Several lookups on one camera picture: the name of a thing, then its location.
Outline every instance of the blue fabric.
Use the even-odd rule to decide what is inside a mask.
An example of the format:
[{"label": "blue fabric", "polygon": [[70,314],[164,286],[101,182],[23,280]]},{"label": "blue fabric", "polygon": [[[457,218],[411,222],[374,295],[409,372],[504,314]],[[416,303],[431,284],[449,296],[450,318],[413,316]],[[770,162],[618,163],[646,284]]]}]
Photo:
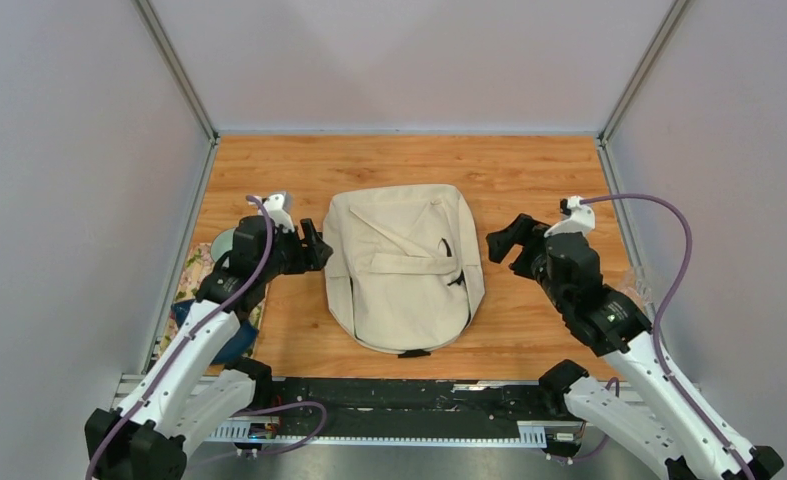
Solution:
[{"label": "blue fabric", "polygon": [[[184,320],[187,319],[187,315],[190,314],[190,306],[193,305],[193,302],[195,302],[195,300],[191,299],[172,305],[172,313],[175,317],[175,324],[178,325],[178,328],[181,328]],[[222,347],[219,353],[216,354],[216,357],[214,357],[210,364],[223,365],[240,357],[246,352],[246,350],[254,345],[255,339],[257,338],[258,329],[253,327],[249,322],[243,322],[240,325],[240,330],[238,330],[230,340],[225,342],[225,345]]]}]

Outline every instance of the wood grain surface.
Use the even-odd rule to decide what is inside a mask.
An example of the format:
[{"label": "wood grain surface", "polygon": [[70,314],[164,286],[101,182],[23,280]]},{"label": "wood grain surface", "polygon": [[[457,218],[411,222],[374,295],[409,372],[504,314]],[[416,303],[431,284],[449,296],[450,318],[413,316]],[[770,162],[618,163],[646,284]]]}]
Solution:
[{"label": "wood grain surface", "polygon": [[[573,339],[540,287],[487,260],[487,233],[519,213],[549,223],[569,195],[608,193],[589,137],[231,136],[216,156],[193,241],[209,242],[254,211],[244,196],[288,190],[293,220],[318,229],[331,197],[370,187],[448,183],[463,193],[480,239],[486,295],[473,323],[430,357],[399,359],[358,345],[328,312],[322,273],[279,277],[266,299],[256,358],[281,376],[536,380],[571,358],[614,372]],[[596,206],[589,240],[607,282],[628,268],[610,204]]]}]

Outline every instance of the purple cable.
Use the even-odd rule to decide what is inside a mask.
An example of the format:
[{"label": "purple cable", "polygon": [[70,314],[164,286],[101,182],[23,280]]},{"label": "purple cable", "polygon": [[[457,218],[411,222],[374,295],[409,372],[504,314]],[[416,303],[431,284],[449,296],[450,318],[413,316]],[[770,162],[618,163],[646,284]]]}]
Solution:
[{"label": "purple cable", "polygon": [[685,218],[684,214],[676,208],[675,205],[672,203],[656,197],[654,195],[647,195],[644,193],[619,193],[615,195],[604,195],[601,197],[593,197],[583,199],[581,201],[582,205],[592,204],[592,203],[599,203],[599,202],[607,202],[613,200],[625,200],[625,199],[632,199],[632,200],[647,200],[650,202],[657,203],[661,205],[667,210],[673,212],[676,218],[679,219],[679,222],[682,224],[682,228],[685,232],[685,253],[684,258],[682,259],[682,265],[679,268],[679,272],[676,274],[675,280],[673,280],[673,284],[670,286],[670,289],[667,290],[667,294],[664,295],[664,299],[661,300],[661,305],[658,307],[658,311],[655,313],[655,319],[652,321],[652,345],[655,348],[655,357],[658,359],[658,363],[661,365],[661,369],[664,370],[664,373],[673,383],[673,386],[676,387],[679,394],[681,394],[682,398],[690,405],[690,408],[702,419],[705,425],[714,433],[714,436],[724,445],[726,451],[734,457],[735,461],[740,465],[741,470],[743,470],[744,474],[746,475],[747,480],[755,480],[755,475],[752,474],[752,469],[749,468],[749,464],[743,458],[743,456],[738,452],[732,442],[726,437],[726,434],[720,430],[719,427],[714,423],[713,420],[702,410],[702,407],[690,396],[687,389],[684,385],[679,382],[679,380],[672,375],[672,369],[670,368],[669,364],[666,362],[664,358],[664,348],[663,348],[663,340],[662,340],[662,333],[661,333],[661,319],[664,315],[664,310],[667,309],[667,306],[670,304],[670,301],[673,299],[673,296],[676,294],[676,290],[678,290],[679,285],[682,283],[682,279],[684,279],[685,273],[687,273],[687,266],[690,264],[690,257],[693,252],[693,233],[690,230],[690,224]]},{"label": "purple cable", "polygon": [[[262,410],[240,410],[239,412],[237,412],[234,415],[232,415],[232,417],[240,417],[240,416],[247,416],[247,415],[269,415],[270,413],[283,412],[285,410],[291,410],[291,409],[297,408],[297,407],[315,407],[315,408],[318,408],[319,411],[322,413],[322,418],[320,419],[319,424],[316,426],[316,428],[314,428],[314,430],[311,433],[306,435],[305,438],[299,440],[298,442],[291,443],[290,445],[287,445],[285,447],[279,447],[279,448],[274,448],[274,449],[269,449],[269,450],[258,450],[258,455],[278,455],[278,454],[281,454],[281,453],[287,453],[287,452],[292,452],[293,450],[296,450],[297,448],[299,448],[299,447],[303,446],[304,444],[306,444],[306,443],[310,442],[311,440],[313,440],[313,438],[316,437],[319,434],[319,432],[322,431],[322,428],[325,426],[325,423],[328,421],[328,410],[325,408],[325,405],[323,405],[323,404],[321,404],[319,402],[306,400],[304,402],[288,403],[286,405],[280,405],[280,406],[272,407],[272,408],[264,408]],[[237,452],[222,453],[222,454],[210,457],[208,459],[202,460],[201,462],[199,462],[199,463],[197,463],[195,465],[190,466],[190,469],[199,468],[199,467],[201,467],[203,465],[207,465],[209,463],[213,463],[213,462],[216,462],[218,460],[222,460],[222,459],[225,459],[225,458],[236,457],[236,456],[237,456]]]},{"label": "purple cable", "polygon": [[[205,315],[205,317],[202,318],[199,321],[199,323],[196,324],[196,326],[194,326],[190,330],[190,336],[195,335],[196,332],[204,328],[204,326],[208,322],[210,322],[215,316],[217,316],[219,312],[221,312],[223,309],[225,309],[225,307],[227,307],[235,300],[237,300],[240,297],[240,295],[244,294],[246,290],[248,290],[249,287],[252,286],[252,283],[254,283],[254,281],[258,279],[258,277],[261,274],[261,271],[263,271],[264,265],[266,265],[266,261],[269,260],[269,254],[272,251],[272,239],[275,236],[273,234],[274,227],[272,224],[272,218],[270,218],[269,213],[267,213],[266,208],[263,206],[263,202],[261,202],[260,200],[258,200],[252,195],[246,195],[246,200],[254,203],[255,206],[258,207],[258,211],[260,211],[264,223],[266,224],[266,245],[264,246],[263,255],[261,255],[261,260],[260,262],[258,262],[257,267],[255,267],[255,271],[252,272],[252,276],[249,277],[248,280],[246,280],[246,283],[244,283],[236,292],[234,292],[233,295],[228,297],[227,300],[222,302],[218,307],[214,308],[213,311]],[[104,454],[105,450],[107,450],[107,446],[110,445],[110,442],[113,441],[113,438],[116,437],[116,435],[119,433],[119,430],[122,429],[122,426],[125,425],[125,423],[127,423],[128,420],[130,420],[140,410],[140,408],[142,408],[143,405],[145,405],[146,402],[148,402],[149,398],[152,396],[152,394],[160,384],[160,381],[163,380],[163,377],[165,377],[166,374],[169,372],[169,367],[171,367],[172,364],[175,363],[175,359],[178,358],[178,355],[181,354],[181,351],[184,349],[187,343],[189,343],[190,336],[186,336],[181,339],[178,346],[175,347],[175,349],[169,355],[169,358],[167,358],[166,363],[164,363],[163,367],[160,370],[158,370],[158,372],[155,374],[154,380],[152,380],[151,385],[149,385],[148,388],[146,388],[146,390],[143,392],[143,396],[140,398],[140,400],[138,400],[137,403],[135,403],[134,406],[131,407],[130,410],[128,410],[128,413],[126,413],[118,422],[116,422],[113,428],[111,428],[110,431],[107,432],[107,435],[105,435],[104,439],[101,441],[98,448],[96,448],[95,453],[93,453],[92,458],[90,458],[90,464],[87,466],[87,473],[84,476],[84,480],[93,479],[93,473],[95,473],[96,471],[96,466],[99,463],[99,459]]]},{"label": "purple cable", "polygon": [[[611,387],[616,387],[614,389],[614,395],[619,397],[620,396],[620,379],[617,377],[612,377],[608,380],[608,383],[605,384],[605,390],[611,390]],[[605,449],[605,445],[608,445],[608,441],[611,440],[611,437],[605,435],[605,437],[599,441],[599,445],[596,446],[593,450],[585,453],[584,455],[579,455],[577,457],[573,457],[572,461],[575,462],[583,462],[585,460],[590,460],[591,458],[599,455],[602,450]],[[563,463],[564,465],[568,465],[570,459],[567,457],[558,457],[553,455],[553,458],[558,460],[559,462]]]}]

